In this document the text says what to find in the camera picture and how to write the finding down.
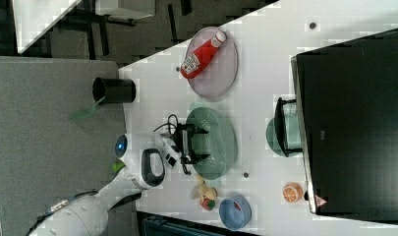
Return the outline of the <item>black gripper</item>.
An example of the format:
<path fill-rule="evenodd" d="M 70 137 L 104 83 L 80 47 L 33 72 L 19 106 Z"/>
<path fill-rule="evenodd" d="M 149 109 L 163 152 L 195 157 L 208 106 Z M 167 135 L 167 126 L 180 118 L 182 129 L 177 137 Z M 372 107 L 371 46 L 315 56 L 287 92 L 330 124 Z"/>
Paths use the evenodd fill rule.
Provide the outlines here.
<path fill-rule="evenodd" d="M 191 139 L 194 134 L 208 134 L 208 131 L 190 124 L 178 123 L 172 135 L 172 140 L 182 154 L 183 164 L 199 163 L 208 158 L 208 154 L 193 155 Z"/>

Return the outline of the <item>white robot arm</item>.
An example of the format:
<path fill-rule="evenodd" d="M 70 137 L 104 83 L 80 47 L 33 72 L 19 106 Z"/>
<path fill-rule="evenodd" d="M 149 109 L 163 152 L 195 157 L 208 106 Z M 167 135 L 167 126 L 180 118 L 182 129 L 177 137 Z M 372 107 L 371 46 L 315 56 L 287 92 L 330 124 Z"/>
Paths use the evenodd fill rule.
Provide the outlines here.
<path fill-rule="evenodd" d="M 179 125 L 176 132 L 136 132 L 119 137 L 117 158 L 123 162 L 103 188 L 70 197 L 46 211 L 27 236 L 100 236 L 108 225 L 108 211 L 123 200 L 159 186 L 165 169 L 194 155 L 191 140 L 206 135 L 195 125 Z"/>

